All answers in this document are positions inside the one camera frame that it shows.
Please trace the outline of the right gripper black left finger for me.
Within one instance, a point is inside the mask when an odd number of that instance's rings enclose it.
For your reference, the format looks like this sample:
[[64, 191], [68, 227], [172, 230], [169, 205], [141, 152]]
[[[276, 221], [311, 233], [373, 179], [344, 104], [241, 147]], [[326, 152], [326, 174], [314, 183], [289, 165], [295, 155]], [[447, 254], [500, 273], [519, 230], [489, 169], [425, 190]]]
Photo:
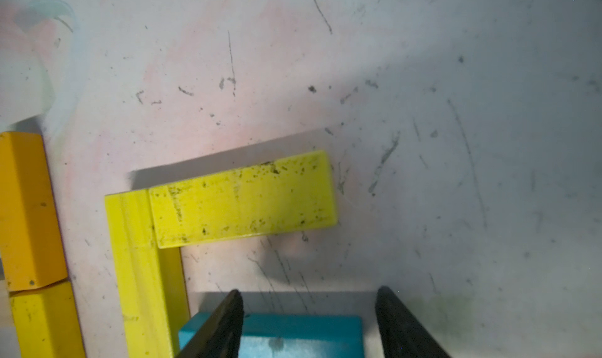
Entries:
[[237, 358], [245, 318], [243, 298], [234, 289], [177, 354], [177, 358]]

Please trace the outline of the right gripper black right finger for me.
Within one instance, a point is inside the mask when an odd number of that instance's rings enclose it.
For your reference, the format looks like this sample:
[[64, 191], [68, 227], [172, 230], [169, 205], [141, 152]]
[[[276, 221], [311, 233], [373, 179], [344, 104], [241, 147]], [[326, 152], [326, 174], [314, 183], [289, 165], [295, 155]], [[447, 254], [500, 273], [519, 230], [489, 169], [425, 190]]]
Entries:
[[389, 287], [378, 289], [375, 311], [385, 358], [451, 357]]

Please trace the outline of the teal block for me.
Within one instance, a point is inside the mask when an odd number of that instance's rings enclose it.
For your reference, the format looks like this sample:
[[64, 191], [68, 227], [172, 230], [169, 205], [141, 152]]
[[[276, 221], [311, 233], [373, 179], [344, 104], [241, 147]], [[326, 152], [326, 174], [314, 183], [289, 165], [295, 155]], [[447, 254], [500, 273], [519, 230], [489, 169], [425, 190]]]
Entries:
[[[180, 329], [180, 351], [211, 314], [198, 313]], [[245, 312], [238, 357], [363, 357], [362, 332], [356, 316]]]

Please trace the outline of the yellow block vertical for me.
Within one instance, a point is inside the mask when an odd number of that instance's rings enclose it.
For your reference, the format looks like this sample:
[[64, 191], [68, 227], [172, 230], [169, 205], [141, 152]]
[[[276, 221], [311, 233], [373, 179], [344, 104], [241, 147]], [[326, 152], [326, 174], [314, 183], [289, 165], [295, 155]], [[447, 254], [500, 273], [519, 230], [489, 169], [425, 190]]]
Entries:
[[338, 223], [323, 150], [149, 190], [160, 248], [322, 229]]
[[158, 247], [146, 190], [104, 198], [130, 357], [174, 357], [190, 320], [178, 248]]

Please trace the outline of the yellow block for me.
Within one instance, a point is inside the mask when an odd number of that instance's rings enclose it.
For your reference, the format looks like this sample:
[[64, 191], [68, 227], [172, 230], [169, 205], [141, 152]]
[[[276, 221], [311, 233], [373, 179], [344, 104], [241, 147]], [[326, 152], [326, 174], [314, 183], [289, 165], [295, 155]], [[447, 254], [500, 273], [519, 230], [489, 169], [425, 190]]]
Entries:
[[75, 298], [69, 281], [9, 297], [23, 357], [84, 357]]

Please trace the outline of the orange block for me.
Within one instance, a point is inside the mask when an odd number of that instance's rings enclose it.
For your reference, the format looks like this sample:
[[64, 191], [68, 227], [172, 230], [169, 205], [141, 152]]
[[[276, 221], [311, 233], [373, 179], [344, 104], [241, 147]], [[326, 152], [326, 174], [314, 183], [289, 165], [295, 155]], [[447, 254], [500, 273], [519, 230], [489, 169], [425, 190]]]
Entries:
[[10, 292], [62, 281], [67, 264], [42, 137], [1, 134], [1, 257]]

